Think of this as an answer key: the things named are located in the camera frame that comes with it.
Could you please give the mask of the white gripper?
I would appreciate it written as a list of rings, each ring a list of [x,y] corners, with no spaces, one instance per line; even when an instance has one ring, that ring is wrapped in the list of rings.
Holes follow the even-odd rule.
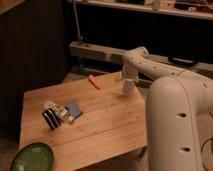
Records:
[[[121,75],[124,79],[131,79],[135,82],[138,81],[138,71],[130,65],[123,66]],[[115,83],[121,82],[123,80],[122,77],[116,76],[114,79]]]

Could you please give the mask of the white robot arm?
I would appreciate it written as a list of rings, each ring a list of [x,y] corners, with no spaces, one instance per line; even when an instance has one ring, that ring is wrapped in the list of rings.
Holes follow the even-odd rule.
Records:
[[[122,59],[124,94],[133,92],[139,73],[153,80],[145,102],[149,171],[205,171],[197,116],[213,112],[213,79],[153,61],[144,47]]]

